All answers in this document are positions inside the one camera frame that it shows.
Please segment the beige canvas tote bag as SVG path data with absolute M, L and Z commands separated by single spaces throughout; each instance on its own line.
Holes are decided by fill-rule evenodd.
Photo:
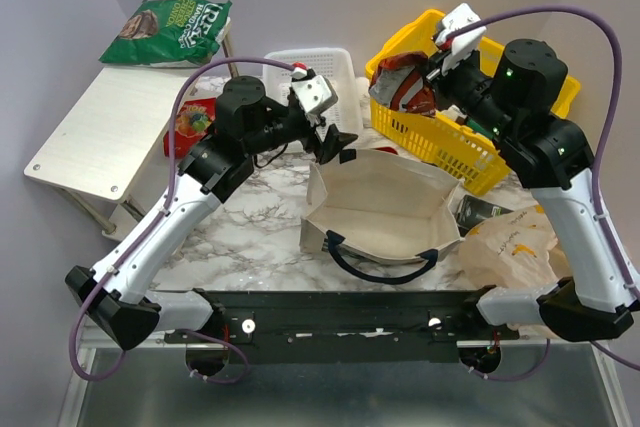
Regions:
M 375 149 L 346 149 L 313 163 L 299 246 L 329 253 L 346 273 L 403 285 L 462 240 L 450 204 L 460 181 L 433 165 Z

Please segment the red orange snack packet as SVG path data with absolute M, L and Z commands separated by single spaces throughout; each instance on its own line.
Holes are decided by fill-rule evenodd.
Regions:
M 181 159 L 207 133 L 215 119 L 215 97 L 185 101 L 175 121 L 175 158 Z

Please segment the peach plastic grocery bag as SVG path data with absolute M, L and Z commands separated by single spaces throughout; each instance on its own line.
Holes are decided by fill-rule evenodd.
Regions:
M 462 270 L 476 287 L 524 289 L 572 275 L 556 234 L 539 205 L 487 219 L 460 244 Z

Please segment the green snack packet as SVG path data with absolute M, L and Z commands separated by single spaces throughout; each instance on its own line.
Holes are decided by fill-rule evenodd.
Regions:
M 100 57 L 103 64 L 203 65 L 221 47 L 232 3 L 145 0 Z

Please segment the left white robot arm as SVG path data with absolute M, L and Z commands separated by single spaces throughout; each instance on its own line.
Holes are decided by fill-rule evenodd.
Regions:
M 204 218 L 253 174 L 255 156 L 300 142 L 324 164 L 356 135 L 330 125 L 317 129 L 323 113 L 337 103 L 330 82 L 309 72 L 293 80 L 286 104 L 269 98 L 261 80 L 228 81 L 215 103 L 215 118 L 172 174 L 153 209 L 105 258 L 91 268 L 76 266 L 65 278 L 89 317 L 124 351 L 158 331 L 188 330 L 201 342 L 222 327 L 206 295 L 150 288 L 157 272 Z

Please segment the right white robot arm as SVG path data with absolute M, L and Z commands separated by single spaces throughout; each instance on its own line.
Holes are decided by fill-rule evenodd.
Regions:
M 571 342 L 612 340 L 633 324 L 639 302 L 591 184 L 594 155 L 581 128 L 551 111 L 567 72 L 551 47 L 532 39 L 509 42 L 494 76 L 482 72 L 477 49 L 456 56 L 446 43 L 429 59 L 426 80 L 437 102 L 492 133 L 499 156 L 543 208 L 572 272 L 543 287 L 485 291 L 459 317 L 471 338 L 524 324 Z

